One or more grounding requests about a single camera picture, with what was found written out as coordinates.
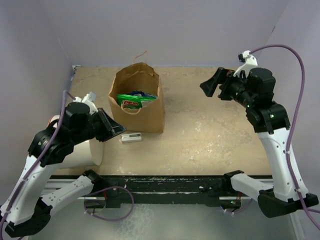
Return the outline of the green Chuba snack bag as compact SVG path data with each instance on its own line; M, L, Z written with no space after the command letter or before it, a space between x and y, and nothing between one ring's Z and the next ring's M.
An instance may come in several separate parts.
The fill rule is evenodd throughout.
M123 108L140 109L155 101L158 97L144 91L132 91L117 95L117 103Z

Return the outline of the brown paper bag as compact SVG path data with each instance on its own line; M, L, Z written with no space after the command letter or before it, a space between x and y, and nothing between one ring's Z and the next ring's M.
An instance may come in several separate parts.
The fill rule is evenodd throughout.
M116 122L131 132L161 134L165 129L165 103L160 75L146 62L119 70L108 93Z

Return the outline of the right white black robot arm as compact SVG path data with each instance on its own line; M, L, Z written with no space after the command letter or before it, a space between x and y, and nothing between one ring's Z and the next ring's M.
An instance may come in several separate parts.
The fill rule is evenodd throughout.
M300 179L294 154L286 149L290 146L290 121L286 109L273 101L275 84L273 73L266 68L255 67L248 75L242 70L236 75L234 70L219 67L210 79L199 85L207 97L212 97L219 88L219 99L234 100L245 108L246 118L265 150L273 184L236 170L224 174L222 190L228 196L241 192L257 201L268 218L319 204L318 197Z

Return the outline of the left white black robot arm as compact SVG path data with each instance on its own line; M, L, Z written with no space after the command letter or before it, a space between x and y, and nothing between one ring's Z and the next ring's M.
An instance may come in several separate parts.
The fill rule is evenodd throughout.
M39 233L51 217L77 198L98 196L105 181L93 170L71 184L42 195L47 181L76 145L96 139L106 142L126 131L102 108L94 113L82 102L71 102L59 119L38 132L30 144L24 170L8 200L0 208L0 228L11 238Z

